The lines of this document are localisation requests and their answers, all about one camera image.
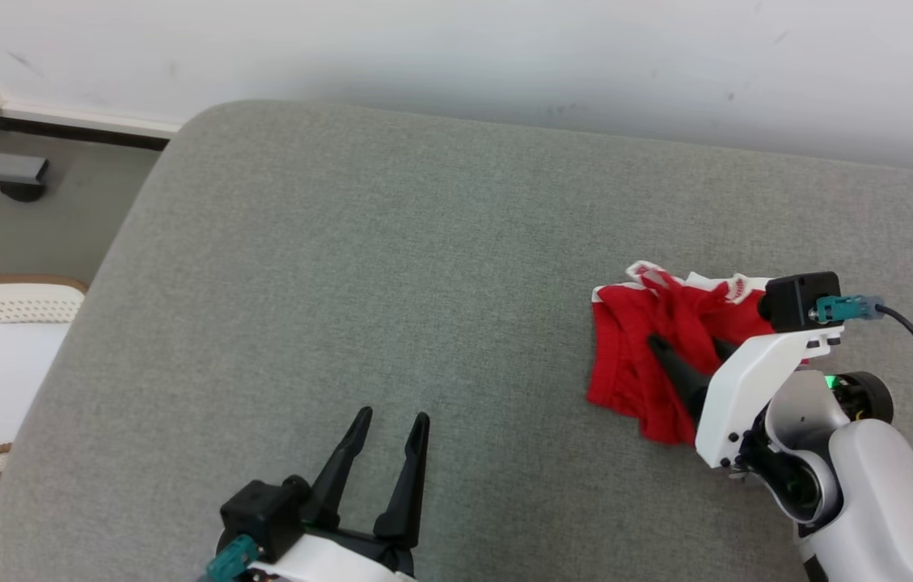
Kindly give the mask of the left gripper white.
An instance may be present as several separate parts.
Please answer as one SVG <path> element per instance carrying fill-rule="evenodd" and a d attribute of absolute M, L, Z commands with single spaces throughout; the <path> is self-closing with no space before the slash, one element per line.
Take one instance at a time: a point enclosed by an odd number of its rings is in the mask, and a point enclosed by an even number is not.
<path fill-rule="evenodd" d="M 362 452 L 374 409 L 363 407 L 334 448 L 303 506 L 306 525 L 335 530 L 339 504 L 353 461 Z M 412 549 L 419 545 L 428 461 L 430 417 L 416 414 L 404 445 L 404 464 L 386 511 L 371 534 L 313 530 L 289 544 L 267 546 L 253 537 L 257 557 L 249 561 L 250 581 L 415 581 Z"/>

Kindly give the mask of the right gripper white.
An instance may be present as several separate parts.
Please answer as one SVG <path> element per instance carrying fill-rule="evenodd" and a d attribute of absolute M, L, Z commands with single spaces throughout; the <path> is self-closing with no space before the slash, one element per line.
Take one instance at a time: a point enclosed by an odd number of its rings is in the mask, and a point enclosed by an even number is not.
<path fill-rule="evenodd" d="M 648 337 L 649 350 L 674 387 L 696 429 L 694 449 L 711 468 L 736 459 L 743 433 L 769 404 L 803 361 L 832 351 L 831 340 L 840 340 L 844 327 L 752 336 L 740 347 L 712 339 L 712 347 L 725 362 L 715 375 L 704 375 L 684 360 L 660 335 Z"/>

